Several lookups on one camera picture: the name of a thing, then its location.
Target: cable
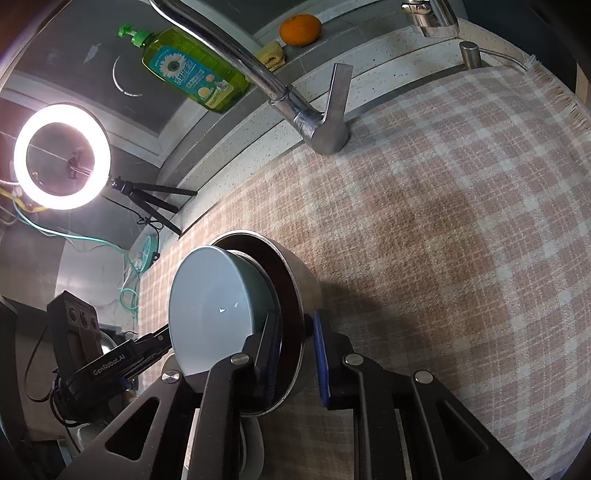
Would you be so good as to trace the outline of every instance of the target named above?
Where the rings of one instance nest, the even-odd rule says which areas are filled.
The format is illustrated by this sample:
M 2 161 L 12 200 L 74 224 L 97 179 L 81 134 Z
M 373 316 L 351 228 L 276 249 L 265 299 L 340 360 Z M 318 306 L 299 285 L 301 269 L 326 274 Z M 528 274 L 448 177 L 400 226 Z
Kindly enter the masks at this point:
M 158 236 L 158 244 L 157 244 L 158 246 L 156 247 L 156 250 L 158 250 L 158 247 L 160 247 L 160 230 L 162 230 L 164 228 L 164 225 L 162 225 L 162 222 L 160 222 L 159 220 L 156 220 L 156 219 L 152 219 L 151 216 L 144 217 L 137 210 L 134 210 L 133 208 L 129 208 L 129 207 L 123 205 L 122 203 L 111 200 L 109 197 L 107 197 L 107 195 L 104 195 L 101 193 L 100 196 L 103 197 L 105 200 L 108 200 L 109 202 L 114 203 L 115 205 L 118 205 L 121 208 L 124 208 L 125 210 L 129 210 L 130 212 L 136 214 L 138 216 L 138 220 L 136 221 L 137 225 L 149 225 L 150 227 L 152 227 L 156 231 L 156 235 Z M 159 223 L 160 227 L 154 226 L 155 223 Z
M 29 210 L 29 207 L 27 207 L 27 205 L 25 205 L 25 203 L 20 198 L 15 197 L 12 193 L 7 192 L 4 189 L 0 189 L 0 195 L 2 195 L 3 197 L 6 197 L 7 199 L 11 199 L 13 202 L 16 202 L 17 205 L 27 213 L 38 213 L 38 212 L 43 212 L 43 211 L 47 210 L 45 207 L 41 207 L 41 206 L 33 207 L 32 209 Z
M 2 223 L 3 225 L 6 225 L 6 226 L 11 226 L 11 225 L 14 225 L 17 222 L 18 215 L 15 215 L 10 210 L 7 210 L 6 208 L 4 208 L 2 205 L 0 205 L 0 210 L 2 210 L 3 212 L 6 212 L 10 216 L 13 216 L 14 217 L 12 220 L 5 220 L 3 218 L 0 218 L 0 223 Z
M 57 412 L 55 390 L 56 390 L 56 386 L 54 385 L 54 387 L 51 389 L 51 393 L 49 395 L 49 407 L 51 408 L 51 413 L 53 413 L 53 416 L 56 418 L 56 420 L 59 423 L 61 423 L 64 427 L 70 428 L 70 429 L 72 429 L 74 427 L 79 427 L 80 425 L 82 425 L 79 421 L 73 421 L 71 423 L 68 423 Z
M 78 445 L 74 441 L 74 437 L 72 436 L 72 433 L 70 432 L 70 429 L 68 427 L 66 427 L 66 433 L 68 434 L 68 437 L 70 437 L 70 440 L 72 441 L 72 445 L 74 446 L 74 448 L 76 449 L 76 451 L 78 453 L 81 453 L 80 452 L 80 448 L 78 447 Z
M 31 400 L 35 403 L 45 403 L 47 400 L 49 400 L 49 397 L 51 396 L 51 392 L 53 391 L 53 387 L 52 387 L 49 390 L 49 392 L 47 393 L 47 395 L 45 395 L 44 397 L 41 397 L 41 398 L 33 398 L 32 396 L 29 395 L 29 392 L 27 391 L 27 377 L 29 375 L 29 369 L 31 368 L 31 363 L 33 362 L 33 358 L 35 358 L 35 354 L 37 353 L 37 349 L 39 348 L 39 345 L 41 345 L 41 341 L 43 340 L 43 337 L 45 336 L 45 333 L 48 328 L 49 328 L 49 324 L 47 324 L 43 327 L 43 331 L 41 332 L 41 335 L 39 336 L 39 340 L 37 341 L 35 348 L 31 352 L 31 356 L 29 357 L 29 361 L 27 362 L 27 367 L 25 368 L 25 376 L 22 381 L 23 386 L 24 386 L 24 390 L 25 390 L 25 395 L 27 396 L 27 398 L 29 400 Z
M 135 267 L 134 263 L 131 261 L 131 259 L 129 258 L 129 255 L 119 246 L 119 245 L 115 245 L 111 242 L 108 242 L 107 240 L 102 240 L 100 238 L 93 238 L 90 236 L 82 236 L 82 235 L 72 235 L 70 233 L 61 233 L 61 232 L 56 232 L 54 230 L 49 230 L 49 228 L 43 228 L 40 225 L 37 225 L 36 223 L 32 222 L 31 220 L 29 220 L 18 208 L 18 205 L 16 203 L 16 201 L 13 199 L 12 204 L 14 205 L 14 209 L 16 211 L 16 213 L 18 214 L 18 216 L 24 220 L 25 223 L 27 223 L 28 225 L 32 226 L 33 228 L 35 228 L 36 230 L 40 231 L 40 232 L 44 232 L 44 233 L 49 233 L 50 235 L 57 235 L 57 236 L 61 236 L 63 238 L 70 238 L 73 240 L 89 240 L 92 242 L 97 242 L 103 245 L 107 245 L 111 248 L 114 248 L 115 250 L 117 250 L 121 255 L 123 255 L 124 260 L 131 266 L 132 268 L 132 272 L 135 274 L 136 278 L 139 281 L 139 271 L 138 269 Z M 123 294 L 124 292 L 121 292 L 119 295 L 119 301 L 121 303 L 121 306 L 125 309 L 128 310 L 130 312 L 132 312 L 132 314 L 134 315 L 134 320 L 137 321 L 137 310 L 138 310 L 138 305 L 137 305 L 137 300 L 139 298 L 139 294 L 136 290 L 133 289 L 129 289 L 132 290 L 134 292 L 134 299 L 136 300 L 136 305 L 133 305 L 133 303 L 131 305 L 126 305 L 123 302 Z
M 6 185 L 7 187 L 18 187 L 20 183 L 17 181 L 8 181 L 0 179 L 0 185 Z
M 25 220 L 23 220 L 22 218 L 20 218 L 19 216 L 15 216 L 20 222 L 24 223 L 25 225 L 28 225 L 27 222 L 25 222 Z M 53 235 L 52 233 L 45 233 L 39 230 L 39 233 L 45 236 L 57 236 L 57 235 Z M 98 244 L 98 245 L 94 245 L 90 248 L 87 248 L 86 250 L 81 249 L 78 245 L 76 245 L 74 243 L 74 240 L 72 240 L 71 238 L 66 238 L 66 242 L 68 242 L 71 246 L 73 246 L 76 251 L 80 252 L 81 254 L 85 254 L 87 252 L 90 252 L 90 250 L 94 250 L 95 248 L 100 248 L 100 247 L 108 247 L 108 245 L 105 244 Z

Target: dish soap bottle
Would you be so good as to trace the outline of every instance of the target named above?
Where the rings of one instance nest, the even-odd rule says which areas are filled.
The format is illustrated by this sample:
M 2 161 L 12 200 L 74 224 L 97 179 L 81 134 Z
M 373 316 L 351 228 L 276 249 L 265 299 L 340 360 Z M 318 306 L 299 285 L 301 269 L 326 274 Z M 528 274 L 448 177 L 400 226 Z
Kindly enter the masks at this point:
M 208 110 L 224 113 L 250 87 L 241 72 L 176 27 L 154 34 L 125 24 L 119 36 L 125 35 L 131 35 L 131 43 L 143 48 L 142 62 L 151 72 Z

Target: plaid tablecloth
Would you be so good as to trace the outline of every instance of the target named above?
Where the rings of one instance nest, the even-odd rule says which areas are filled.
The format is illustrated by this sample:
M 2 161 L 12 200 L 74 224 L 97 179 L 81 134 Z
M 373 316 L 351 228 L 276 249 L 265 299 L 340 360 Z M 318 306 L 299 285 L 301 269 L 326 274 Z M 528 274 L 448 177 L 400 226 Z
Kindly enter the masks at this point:
M 358 352 L 433 371 L 546 478 L 591 430 L 589 122 L 539 64 L 413 90 L 356 119 L 340 153 L 302 145 L 207 213 L 143 276 L 140 329 L 167 321 L 191 250 L 255 230 L 310 267 Z M 352 478 L 351 415 L 322 409 L 315 382 L 261 418 L 265 478 Z

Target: metal screw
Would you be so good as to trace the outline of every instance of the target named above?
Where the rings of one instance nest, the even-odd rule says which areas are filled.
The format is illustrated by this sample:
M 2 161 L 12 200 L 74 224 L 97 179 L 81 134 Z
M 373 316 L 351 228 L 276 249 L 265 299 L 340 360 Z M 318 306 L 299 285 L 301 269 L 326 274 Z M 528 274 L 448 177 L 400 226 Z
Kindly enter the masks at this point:
M 244 365 L 247 364 L 250 359 L 251 358 L 245 353 L 235 353 L 234 355 L 232 355 L 230 361 L 234 365 Z
M 427 372 L 427 370 L 419 370 L 414 374 L 414 379 L 419 383 L 427 385 L 433 381 L 433 374 Z
M 177 370 L 168 370 L 162 374 L 161 378 L 164 383 L 175 383 L 180 380 L 181 374 Z
M 345 357 L 345 363 L 347 365 L 358 366 L 363 363 L 363 357 L 358 353 L 350 353 Z

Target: black cable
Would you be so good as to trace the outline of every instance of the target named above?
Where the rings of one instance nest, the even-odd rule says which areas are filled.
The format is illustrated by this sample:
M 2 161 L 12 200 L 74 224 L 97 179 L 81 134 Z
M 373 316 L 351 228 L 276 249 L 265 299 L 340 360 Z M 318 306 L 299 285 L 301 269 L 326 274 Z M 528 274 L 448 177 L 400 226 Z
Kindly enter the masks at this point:
M 129 208 L 125 205 L 122 205 L 119 202 L 116 202 L 114 200 L 111 200 L 109 197 L 107 197 L 107 195 L 105 195 L 104 193 L 100 194 L 101 197 L 103 197 L 105 200 L 110 201 L 111 203 L 114 203 L 115 205 L 119 205 L 121 208 L 124 208 L 125 210 L 129 210 L 130 212 L 133 212 L 134 214 L 136 214 L 138 217 L 140 218 L 144 218 L 137 210 L 133 210 L 133 208 Z
M 61 423 L 64 427 L 74 428 L 79 427 L 82 425 L 79 421 L 73 421 L 68 423 L 62 416 L 58 413 L 56 408 L 56 391 L 59 391 L 59 383 L 60 383 L 60 376 L 59 374 L 56 375 L 55 380 L 53 381 L 53 388 L 51 389 L 51 393 L 49 394 L 49 407 L 51 408 L 51 413 L 56 418 L 56 420 Z
M 74 441 L 74 437 L 72 436 L 72 433 L 68 427 L 66 427 L 66 433 L 68 434 L 68 437 L 70 437 L 70 440 L 72 441 L 72 445 L 74 446 L 76 451 L 78 453 L 80 453 L 80 448 L 78 447 L 77 443 Z
M 111 200 L 109 197 L 107 197 L 107 195 L 104 195 L 103 193 L 100 194 L 101 197 L 103 197 L 105 200 L 108 200 L 111 203 L 114 203 L 115 205 L 119 205 L 121 208 L 124 208 L 125 210 L 129 210 L 130 212 L 136 214 L 138 216 L 138 220 L 136 221 L 137 225 L 149 225 L 150 227 L 152 227 L 155 231 L 156 231 L 156 236 L 157 236 L 157 241 L 156 241 L 156 251 L 158 251 L 158 249 L 160 248 L 160 230 L 162 230 L 164 228 L 164 225 L 162 224 L 162 222 L 160 222 L 159 220 L 153 219 L 150 216 L 142 216 L 137 210 L 134 210 L 133 208 L 129 208 L 119 202 L 116 202 L 114 200 Z M 154 224 L 155 223 L 159 223 L 160 227 L 156 227 Z
M 51 392 L 53 390 L 53 387 L 52 387 L 49 390 L 49 392 L 47 393 L 47 395 L 45 395 L 44 397 L 41 397 L 41 398 L 33 398 L 32 396 L 29 395 L 29 392 L 27 391 L 27 377 L 29 375 L 29 370 L 31 368 L 31 364 L 33 362 L 33 359 L 35 358 L 35 354 L 37 353 L 37 349 L 39 348 L 39 345 L 41 345 L 41 341 L 43 340 L 43 337 L 45 336 L 45 333 L 48 328 L 49 328 L 49 324 L 47 324 L 43 327 L 43 331 L 41 332 L 41 335 L 39 336 L 39 340 L 37 341 L 35 348 L 31 352 L 31 356 L 29 357 L 29 361 L 27 362 L 27 367 L 25 369 L 25 377 L 23 379 L 23 384 L 24 384 L 23 387 L 24 387 L 25 395 L 27 396 L 27 398 L 29 400 L 31 400 L 35 403 L 45 403 L 47 400 L 49 400 L 49 397 L 51 396 Z

